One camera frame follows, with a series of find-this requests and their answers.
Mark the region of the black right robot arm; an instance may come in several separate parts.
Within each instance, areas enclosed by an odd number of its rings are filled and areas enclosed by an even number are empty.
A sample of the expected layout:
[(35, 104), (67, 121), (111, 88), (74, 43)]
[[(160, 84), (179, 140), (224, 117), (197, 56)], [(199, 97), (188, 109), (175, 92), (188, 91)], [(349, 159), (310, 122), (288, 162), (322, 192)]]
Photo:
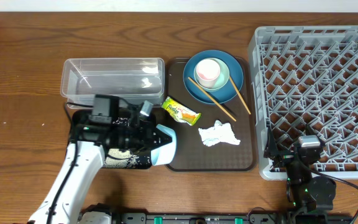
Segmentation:
[(300, 214), (333, 209), (335, 181), (321, 175), (314, 177), (310, 169), (320, 159), (323, 147), (324, 142), (316, 135), (299, 137), (287, 150), (280, 150), (273, 136), (268, 138), (264, 157), (273, 161), (274, 168), (286, 170), (287, 198)]

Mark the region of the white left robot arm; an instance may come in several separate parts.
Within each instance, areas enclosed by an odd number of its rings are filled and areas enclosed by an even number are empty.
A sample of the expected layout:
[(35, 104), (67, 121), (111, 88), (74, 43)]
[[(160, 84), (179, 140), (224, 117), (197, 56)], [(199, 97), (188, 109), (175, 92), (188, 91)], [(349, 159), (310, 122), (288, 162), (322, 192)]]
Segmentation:
[(152, 104), (127, 103), (121, 108), (122, 101), (118, 96), (96, 95), (91, 113), (71, 123), (65, 161), (29, 223), (120, 223), (121, 216), (102, 203), (82, 209), (93, 179), (112, 157), (109, 150), (145, 154), (154, 166), (173, 160), (176, 132), (151, 119)]

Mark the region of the pile of rice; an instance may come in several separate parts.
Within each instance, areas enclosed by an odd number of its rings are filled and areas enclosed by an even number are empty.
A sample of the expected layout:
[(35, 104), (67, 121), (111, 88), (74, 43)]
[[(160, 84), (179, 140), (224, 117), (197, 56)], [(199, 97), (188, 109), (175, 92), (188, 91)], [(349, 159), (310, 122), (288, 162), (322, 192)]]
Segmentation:
[(109, 149), (104, 162), (105, 168), (113, 169), (140, 169), (147, 166), (149, 156), (133, 155), (129, 151), (120, 151), (119, 149)]

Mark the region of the light blue bowl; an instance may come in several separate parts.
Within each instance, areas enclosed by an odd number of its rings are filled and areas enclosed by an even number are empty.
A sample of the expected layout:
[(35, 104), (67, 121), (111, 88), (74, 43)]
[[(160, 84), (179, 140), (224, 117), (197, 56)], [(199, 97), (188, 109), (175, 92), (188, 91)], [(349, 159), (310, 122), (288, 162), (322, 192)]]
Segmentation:
[(157, 129), (170, 136), (172, 138), (172, 142), (151, 151), (150, 159), (153, 166), (171, 163), (177, 149), (176, 132), (162, 124), (158, 124)]

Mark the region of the yellow snack wrapper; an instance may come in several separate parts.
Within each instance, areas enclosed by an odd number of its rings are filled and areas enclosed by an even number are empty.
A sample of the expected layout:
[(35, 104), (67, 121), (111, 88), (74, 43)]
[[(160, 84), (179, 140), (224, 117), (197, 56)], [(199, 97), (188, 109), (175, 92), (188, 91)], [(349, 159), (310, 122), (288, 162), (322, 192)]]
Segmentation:
[(162, 104), (162, 108), (179, 123), (186, 123), (193, 126), (201, 118), (201, 113), (196, 113), (171, 97), (167, 97)]

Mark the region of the white napkin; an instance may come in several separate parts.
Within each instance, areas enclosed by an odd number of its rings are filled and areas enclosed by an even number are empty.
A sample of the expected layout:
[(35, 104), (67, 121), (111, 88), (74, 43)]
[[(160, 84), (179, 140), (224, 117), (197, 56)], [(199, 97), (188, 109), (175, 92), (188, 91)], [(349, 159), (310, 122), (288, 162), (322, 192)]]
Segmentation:
[(220, 142), (237, 146), (241, 143), (241, 141), (235, 137), (231, 124), (222, 123), (220, 120), (216, 120), (214, 126), (210, 128), (199, 128), (198, 132), (200, 134), (201, 141), (208, 147), (216, 145)]

